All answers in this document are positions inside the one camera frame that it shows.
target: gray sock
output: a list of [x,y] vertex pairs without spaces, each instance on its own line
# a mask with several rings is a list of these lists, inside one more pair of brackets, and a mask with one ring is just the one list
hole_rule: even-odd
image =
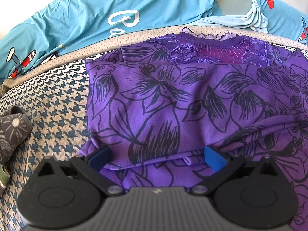
[[31,133],[32,124],[22,108],[12,106],[0,117],[0,195],[10,179],[6,163]]

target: purple floral shirt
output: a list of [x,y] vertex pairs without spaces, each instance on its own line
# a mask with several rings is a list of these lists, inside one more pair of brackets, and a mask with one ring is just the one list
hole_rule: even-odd
[[86,60],[87,155],[109,145],[101,174],[131,186],[192,187],[213,171],[203,148],[271,156],[298,195],[292,227],[308,224],[308,61],[247,36],[169,34]]

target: clothing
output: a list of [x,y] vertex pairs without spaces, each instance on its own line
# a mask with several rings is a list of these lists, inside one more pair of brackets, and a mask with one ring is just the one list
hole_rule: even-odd
[[251,28],[254,31],[267,33],[268,19],[262,13],[257,0],[252,0],[252,7],[245,15],[221,15],[218,4],[203,14],[203,18],[188,25],[196,26],[228,26],[234,28]]
[[17,146],[31,133],[32,124],[26,113],[12,106],[0,117],[0,195],[10,179],[6,163]]
[[307,230],[307,67],[300,50],[246,36],[180,33],[120,47],[86,61],[90,140],[81,153],[109,145],[100,173],[126,189],[194,186],[213,174],[205,146],[271,156],[303,206],[292,227]]
[[269,34],[283,36],[307,45],[308,15],[281,0],[256,0],[267,17]]
[[[210,139],[205,143],[202,132],[196,133],[195,118],[206,116],[207,120],[202,122],[209,126],[202,129],[208,128],[217,140],[226,135],[225,122],[218,121],[222,114],[218,110],[223,105],[218,109],[202,102],[202,93],[215,93],[207,88],[207,83],[201,84],[211,77],[211,72],[206,71],[208,64],[216,63],[214,67],[221,68],[229,63],[236,68],[243,64],[268,67],[266,46],[266,42],[247,36],[218,41],[182,32],[123,46],[101,58],[86,60],[91,139],[81,152],[91,153],[102,142],[112,144],[115,160],[106,166],[112,170],[166,159],[189,159],[192,151],[214,143],[209,143]],[[191,140],[193,134],[198,137]],[[162,150],[153,151],[153,146]]]
[[113,36],[196,21],[213,2],[54,0],[0,40],[0,83]]

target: gray fabric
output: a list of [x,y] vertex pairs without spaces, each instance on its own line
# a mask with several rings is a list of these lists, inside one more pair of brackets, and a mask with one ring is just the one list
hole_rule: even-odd
[[0,117],[0,195],[10,179],[6,163],[31,133],[32,124],[22,108],[12,106]]
[[252,7],[252,0],[215,0],[223,16],[246,15]]

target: screw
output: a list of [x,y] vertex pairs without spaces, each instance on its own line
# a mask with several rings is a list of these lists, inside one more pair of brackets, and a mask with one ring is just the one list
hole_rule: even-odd
[[117,195],[117,194],[121,194],[123,192],[123,188],[121,188],[118,185],[113,185],[113,186],[110,186],[109,188],[107,188],[107,191],[108,191],[109,194]]
[[198,194],[198,195],[201,195],[201,194],[205,194],[207,192],[208,188],[206,186],[203,186],[203,185],[197,185],[197,186],[194,186],[192,188],[192,192],[194,194]]

